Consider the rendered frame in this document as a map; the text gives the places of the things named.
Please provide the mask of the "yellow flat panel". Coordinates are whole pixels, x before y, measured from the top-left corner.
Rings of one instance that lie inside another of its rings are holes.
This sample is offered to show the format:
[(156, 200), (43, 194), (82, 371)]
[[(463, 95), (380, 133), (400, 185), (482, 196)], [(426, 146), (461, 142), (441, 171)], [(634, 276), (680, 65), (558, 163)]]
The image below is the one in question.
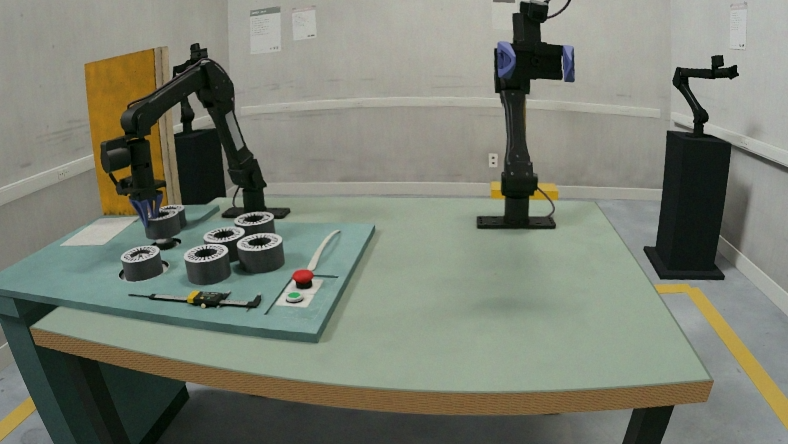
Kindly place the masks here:
[[(124, 136), (120, 119), (130, 102), (170, 81), (169, 50), (162, 46), (84, 64), (88, 113), (103, 215), (138, 215), (127, 196), (118, 195), (101, 165), (100, 144)], [(182, 205), (176, 162), (172, 108), (151, 127), (154, 179), (167, 182), (161, 207)]]

